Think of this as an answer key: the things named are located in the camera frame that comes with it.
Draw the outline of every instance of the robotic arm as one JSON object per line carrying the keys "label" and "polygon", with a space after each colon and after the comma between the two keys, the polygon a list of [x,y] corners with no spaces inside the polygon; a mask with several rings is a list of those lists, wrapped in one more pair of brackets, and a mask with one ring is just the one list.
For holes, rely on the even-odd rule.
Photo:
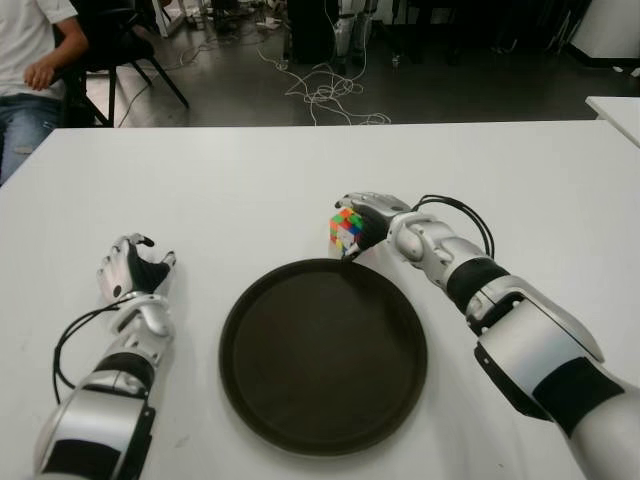
{"label": "robotic arm", "polygon": [[640,478],[640,390],[611,375],[589,331],[445,223],[389,195],[336,206],[364,220],[353,258],[386,237],[455,303],[478,336],[476,360],[519,412],[561,429],[590,480]]}
{"label": "robotic arm", "polygon": [[149,396],[174,337],[161,293],[176,258],[169,252],[147,262],[138,245],[154,244],[140,234],[122,237],[98,271],[104,297],[120,307],[111,322],[116,339],[42,429],[38,480],[129,480],[142,471],[155,417]]}

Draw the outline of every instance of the rubik's cube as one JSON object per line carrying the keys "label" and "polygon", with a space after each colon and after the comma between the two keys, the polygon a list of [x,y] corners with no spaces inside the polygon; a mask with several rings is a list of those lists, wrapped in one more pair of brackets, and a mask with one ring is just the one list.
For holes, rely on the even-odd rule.
{"label": "rubik's cube", "polygon": [[329,220],[329,238],[343,255],[357,241],[361,231],[362,217],[350,208]]}

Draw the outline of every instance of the white table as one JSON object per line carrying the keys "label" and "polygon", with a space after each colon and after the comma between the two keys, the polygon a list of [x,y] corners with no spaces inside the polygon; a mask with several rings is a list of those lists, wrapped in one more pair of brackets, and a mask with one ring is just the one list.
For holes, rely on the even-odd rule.
{"label": "white table", "polygon": [[587,105],[640,147],[639,97],[587,97]]}
{"label": "white table", "polygon": [[[455,307],[385,246],[362,262],[413,303],[429,371],[414,412],[378,446],[318,460],[263,442],[225,397],[217,346],[254,280],[327,255],[344,193],[446,193],[488,222],[504,267],[580,318],[607,366],[640,383],[639,156],[604,121],[56,131],[0,189],[0,478],[29,478],[54,408],[54,342],[101,304],[94,272],[111,241],[140,231],[179,261],[175,361],[145,479],[581,479],[559,431],[516,413],[476,365]],[[458,212],[433,212],[479,241]],[[71,378],[110,342],[106,324],[66,347]]]}

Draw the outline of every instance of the black tray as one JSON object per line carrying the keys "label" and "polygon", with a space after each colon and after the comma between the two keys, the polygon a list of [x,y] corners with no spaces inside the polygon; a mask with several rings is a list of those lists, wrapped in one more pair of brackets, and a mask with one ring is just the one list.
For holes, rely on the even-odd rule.
{"label": "black tray", "polygon": [[220,373],[258,435],[293,452],[342,455],[393,433],[424,384],[420,321],[362,265],[305,260],[255,282],[231,310]]}

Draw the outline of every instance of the floor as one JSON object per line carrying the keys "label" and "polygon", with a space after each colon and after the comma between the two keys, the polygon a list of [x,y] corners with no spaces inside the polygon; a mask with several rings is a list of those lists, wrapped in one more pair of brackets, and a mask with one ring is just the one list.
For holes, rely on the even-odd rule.
{"label": "floor", "polygon": [[[118,70],[116,125],[314,124],[301,96],[284,96],[295,83],[293,77],[258,55],[260,49],[267,58],[280,58],[281,31],[264,34],[249,23],[235,37],[216,39],[209,27],[198,31],[184,25],[171,38],[154,37],[152,41],[156,58],[167,67],[191,108],[185,109],[161,78],[145,88],[135,70],[122,67]],[[640,95],[640,79],[608,68],[585,67],[564,53],[515,50],[498,55],[487,48],[467,49],[459,65],[449,66],[444,51],[442,42],[430,42],[423,63],[411,64],[402,58],[394,70],[390,47],[381,37],[374,37],[366,71],[358,80],[364,91],[344,97],[344,108],[355,114],[381,112],[392,123],[593,119],[595,114],[584,103],[587,96]],[[196,52],[195,60],[188,62]],[[154,78],[151,66],[147,68]],[[305,75],[310,68],[291,65],[289,71]],[[350,66],[347,76],[358,73]],[[88,89],[106,111],[106,78],[91,78]],[[342,115],[314,110],[318,125],[347,123]]]}

